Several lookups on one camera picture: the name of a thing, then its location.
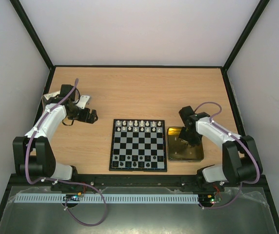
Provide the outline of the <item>dark floral metal tin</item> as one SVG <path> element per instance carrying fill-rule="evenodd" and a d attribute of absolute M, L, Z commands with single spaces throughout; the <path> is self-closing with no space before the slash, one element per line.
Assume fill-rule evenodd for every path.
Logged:
<path fill-rule="evenodd" d="M 167 129 L 167 157 L 173 162 L 200 162 L 204 159 L 202 142 L 200 145 L 191 146 L 181 140 L 179 134 L 182 127 L 169 127 Z"/>

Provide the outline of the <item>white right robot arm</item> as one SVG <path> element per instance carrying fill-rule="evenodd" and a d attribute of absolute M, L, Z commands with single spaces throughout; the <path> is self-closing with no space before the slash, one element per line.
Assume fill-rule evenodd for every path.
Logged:
<path fill-rule="evenodd" d="M 206 137 L 222 151 L 221 164 L 197 170 L 196 185 L 200 190 L 207 191 L 214 182 L 236 186 L 259 181 L 262 163 L 253 137 L 235 134 L 214 121 L 213 116 L 196 113 L 191 106 L 183 107 L 179 116 L 184 124 L 179 134 L 182 142 L 198 147 Z"/>

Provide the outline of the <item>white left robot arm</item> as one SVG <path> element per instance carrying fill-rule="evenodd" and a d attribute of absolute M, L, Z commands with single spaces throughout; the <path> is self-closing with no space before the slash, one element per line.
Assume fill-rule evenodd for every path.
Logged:
<path fill-rule="evenodd" d="M 33 128 L 13 140 L 15 171 L 25 176 L 28 183 L 70 181 L 77 173 L 75 166 L 58 163 L 50 141 L 59 124 L 65 119 L 93 124 L 98 120 L 96 110 L 87 108 L 91 98 L 81 95 L 77 85 L 63 84 L 59 91 L 42 96 L 43 112 Z"/>

